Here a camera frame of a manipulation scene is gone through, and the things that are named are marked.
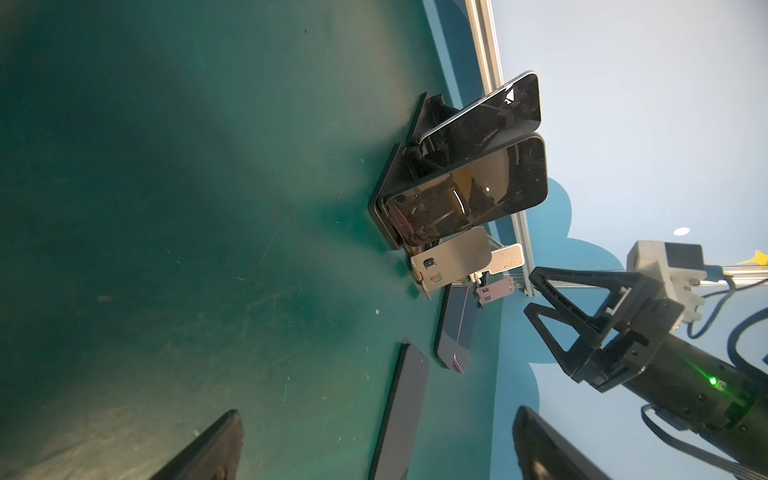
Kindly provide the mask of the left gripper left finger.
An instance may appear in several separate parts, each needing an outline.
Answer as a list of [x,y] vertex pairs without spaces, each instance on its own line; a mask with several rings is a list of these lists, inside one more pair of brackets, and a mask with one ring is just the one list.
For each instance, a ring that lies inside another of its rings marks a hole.
[[244,428],[237,410],[229,410],[158,470],[151,480],[235,480]]

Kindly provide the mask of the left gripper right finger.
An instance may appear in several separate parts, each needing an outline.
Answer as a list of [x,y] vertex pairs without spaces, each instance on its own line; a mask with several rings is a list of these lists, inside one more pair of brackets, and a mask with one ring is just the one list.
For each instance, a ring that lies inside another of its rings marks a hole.
[[525,480],[609,480],[535,410],[521,406],[512,427],[518,465]]

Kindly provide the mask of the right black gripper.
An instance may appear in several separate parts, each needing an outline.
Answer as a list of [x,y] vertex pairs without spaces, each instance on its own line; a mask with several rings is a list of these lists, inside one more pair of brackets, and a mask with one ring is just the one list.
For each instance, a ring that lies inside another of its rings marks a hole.
[[[536,267],[528,279],[549,306],[530,303],[526,317],[563,372],[600,392],[642,373],[684,310],[642,273]],[[572,290],[603,291],[595,315],[571,300]],[[556,338],[556,324],[576,335],[570,344]]]

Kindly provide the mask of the purple phone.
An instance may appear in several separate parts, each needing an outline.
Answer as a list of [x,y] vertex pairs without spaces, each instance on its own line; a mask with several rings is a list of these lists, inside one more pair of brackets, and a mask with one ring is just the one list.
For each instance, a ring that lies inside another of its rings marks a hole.
[[479,303],[471,287],[453,283],[444,291],[434,353],[445,368],[464,373],[470,363],[470,349]]

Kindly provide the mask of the white phone stand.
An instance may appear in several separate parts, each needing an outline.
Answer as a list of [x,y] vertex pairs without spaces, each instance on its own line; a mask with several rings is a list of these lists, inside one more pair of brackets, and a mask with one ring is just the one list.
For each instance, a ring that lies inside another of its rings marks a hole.
[[497,275],[525,265],[524,250],[521,244],[503,245],[492,236],[489,236],[488,240],[492,247],[491,261],[483,269],[469,275],[470,280],[478,285],[483,283],[485,274]]

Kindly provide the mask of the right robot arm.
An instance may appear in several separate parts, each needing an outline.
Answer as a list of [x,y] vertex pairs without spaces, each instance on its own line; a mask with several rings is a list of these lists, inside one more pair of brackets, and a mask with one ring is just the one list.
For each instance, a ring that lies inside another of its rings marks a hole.
[[735,350],[764,312],[739,325],[721,360],[672,334],[684,307],[643,273],[537,267],[529,279],[548,303],[524,313],[568,377],[599,392],[627,388],[645,400],[643,413],[655,410],[723,454],[682,442],[645,417],[667,445],[738,479],[766,478],[767,376]]

